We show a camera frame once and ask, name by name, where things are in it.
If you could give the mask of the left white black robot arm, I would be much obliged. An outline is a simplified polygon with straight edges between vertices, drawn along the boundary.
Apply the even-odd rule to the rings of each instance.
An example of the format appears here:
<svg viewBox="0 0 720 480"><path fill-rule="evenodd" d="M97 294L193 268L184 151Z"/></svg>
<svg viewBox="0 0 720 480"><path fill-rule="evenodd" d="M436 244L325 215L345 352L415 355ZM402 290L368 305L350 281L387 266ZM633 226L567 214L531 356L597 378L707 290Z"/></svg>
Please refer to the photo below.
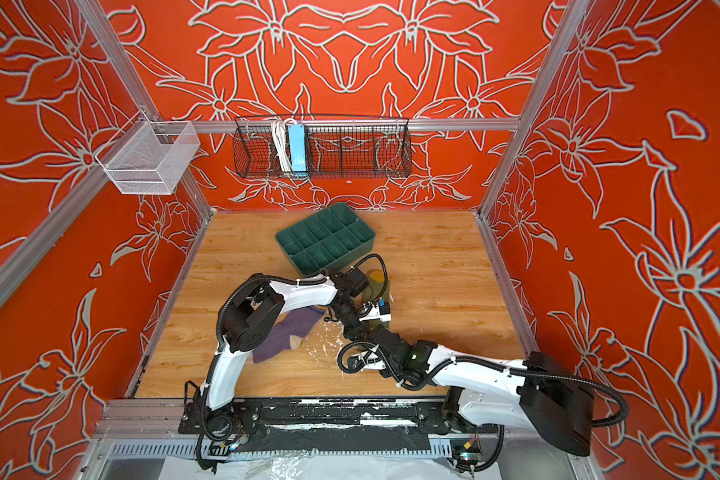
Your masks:
<svg viewBox="0 0 720 480"><path fill-rule="evenodd" d="M199 439L224 442L240 435L231 410L237 382L249 356L270 336L281 315L326 307L346 332L355 334L364 327L363 318L383 301L383 293L378 292L357 304L356 298L369 287L370 280L357 267L301 279L257 273L237 287L218 311L217 347L206 379L192 399Z"/></svg>

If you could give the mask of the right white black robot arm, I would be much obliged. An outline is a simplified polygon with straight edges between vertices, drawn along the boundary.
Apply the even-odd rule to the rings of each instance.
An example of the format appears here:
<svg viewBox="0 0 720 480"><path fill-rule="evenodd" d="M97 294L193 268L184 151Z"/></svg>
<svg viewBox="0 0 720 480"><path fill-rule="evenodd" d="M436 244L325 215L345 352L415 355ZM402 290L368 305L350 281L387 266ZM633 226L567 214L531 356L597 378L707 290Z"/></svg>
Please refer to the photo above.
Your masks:
<svg viewBox="0 0 720 480"><path fill-rule="evenodd" d="M618 425L629 413L615 388L575 376L539 351L523 360L491 359L433 341L409 343L378 326L343 346L337 364L347 374L376 370L408 392L446 387L456 394L458 419L533 431L580 457L591 451L593 430Z"/></svg>

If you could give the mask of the clear acrylic box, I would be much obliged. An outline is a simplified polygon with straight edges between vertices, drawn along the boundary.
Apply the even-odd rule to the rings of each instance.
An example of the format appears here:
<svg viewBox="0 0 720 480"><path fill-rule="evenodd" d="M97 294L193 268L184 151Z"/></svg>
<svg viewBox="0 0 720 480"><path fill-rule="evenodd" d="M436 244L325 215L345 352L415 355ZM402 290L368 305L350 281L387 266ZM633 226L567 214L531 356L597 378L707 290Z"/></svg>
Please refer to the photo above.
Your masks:
<svg viewBox="0 0 720 480"><path fill-rule="evenodd" d="M124 195L169 195L199 147L191 122L141 120L110 141L96 161Z"/></svg>

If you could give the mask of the green striped sock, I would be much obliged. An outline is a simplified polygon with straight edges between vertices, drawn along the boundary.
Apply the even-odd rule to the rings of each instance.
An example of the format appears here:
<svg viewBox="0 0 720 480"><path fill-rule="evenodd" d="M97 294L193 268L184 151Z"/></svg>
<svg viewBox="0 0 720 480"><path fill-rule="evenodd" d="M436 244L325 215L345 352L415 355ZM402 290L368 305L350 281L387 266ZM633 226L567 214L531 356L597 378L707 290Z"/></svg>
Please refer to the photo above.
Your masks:
<svg viewBox="0 0 720 480"><path fill-rule="evenodd" d="M365 275L368 279L368 286L361 294L361 301L374 301L378 296L381 296L384 302L389 302L391 281L385 276L384 271L371 269Z"/></svg>

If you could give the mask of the green compartment tray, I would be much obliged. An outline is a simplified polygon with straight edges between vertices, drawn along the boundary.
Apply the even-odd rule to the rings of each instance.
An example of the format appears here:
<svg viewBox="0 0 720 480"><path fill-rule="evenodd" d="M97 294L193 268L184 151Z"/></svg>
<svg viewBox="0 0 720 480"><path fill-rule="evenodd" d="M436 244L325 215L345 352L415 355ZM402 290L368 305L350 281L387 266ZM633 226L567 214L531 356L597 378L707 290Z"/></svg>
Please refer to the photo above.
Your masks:
<svg viewBox="0 0 720 480"><path fill-rule="evenodd" d="M325 269L341 271L373 250L376 234L344 202L317 211L275 234L275 240L302 277Z"/></svg>

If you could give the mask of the purple striped sock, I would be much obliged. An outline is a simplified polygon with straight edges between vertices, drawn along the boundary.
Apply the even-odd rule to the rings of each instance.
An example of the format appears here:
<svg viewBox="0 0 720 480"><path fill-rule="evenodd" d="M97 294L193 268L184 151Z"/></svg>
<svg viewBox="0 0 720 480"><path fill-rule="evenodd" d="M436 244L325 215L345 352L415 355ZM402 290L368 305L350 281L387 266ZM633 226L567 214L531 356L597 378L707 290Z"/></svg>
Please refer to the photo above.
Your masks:
<svg viewBox="0 0 720 480"><path fill-rule="evenodd" d="M325 314L326 309L320 306L288 312L274 325L263 343L253 350L253 363L263 363L284 351L297 349Z"/></svg>

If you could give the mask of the light blue box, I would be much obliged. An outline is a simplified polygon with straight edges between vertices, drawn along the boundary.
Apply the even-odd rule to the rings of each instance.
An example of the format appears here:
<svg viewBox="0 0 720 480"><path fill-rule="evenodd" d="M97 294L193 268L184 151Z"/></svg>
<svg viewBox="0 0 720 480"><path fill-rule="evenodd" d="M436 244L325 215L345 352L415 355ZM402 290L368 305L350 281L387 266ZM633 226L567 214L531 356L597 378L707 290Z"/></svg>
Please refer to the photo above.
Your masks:
<svg viewBox="0 0 720 480"><path fill-rule="evenodd" d="M307 175L306 130L301 124L294 123L288 126L288 139L290 146L291 171L295 176Z"/></svg>

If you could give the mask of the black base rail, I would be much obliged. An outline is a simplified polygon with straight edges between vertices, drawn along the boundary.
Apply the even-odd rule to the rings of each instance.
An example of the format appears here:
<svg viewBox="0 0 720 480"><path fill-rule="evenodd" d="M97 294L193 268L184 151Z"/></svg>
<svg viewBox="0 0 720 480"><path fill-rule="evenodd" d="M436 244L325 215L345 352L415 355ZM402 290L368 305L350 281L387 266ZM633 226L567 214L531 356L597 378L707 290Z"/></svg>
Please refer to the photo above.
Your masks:
<svg viewBox="0 0 720 480"><path fill-rule="evenodd" d="M498 433L496 425L459 420L444 396L238 398L207 423L229 435L203 439L202 455L214 460L299 452L448 457L459 443L482 445Z"/></svg>

